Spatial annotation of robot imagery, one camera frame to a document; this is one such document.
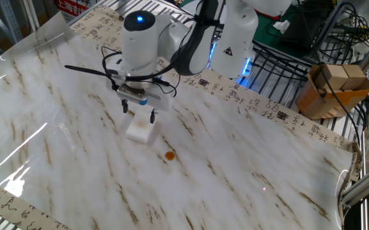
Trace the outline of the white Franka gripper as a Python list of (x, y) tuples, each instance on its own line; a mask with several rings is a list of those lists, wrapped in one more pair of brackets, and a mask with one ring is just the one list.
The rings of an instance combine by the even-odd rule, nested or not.
[[(122, 99), (123, 113), (129, 110), (128, 101), (139, 105), (148, 105), (158, 111), (169, 111), (173, 103), (173, 93), (169, 92), (167, 86), (151, 84), (146, 89), (131, 88), (126, 84), (121, 85), (116, 94)], [(155, 109), (150, 114), (150, 123), (154, 124)]]

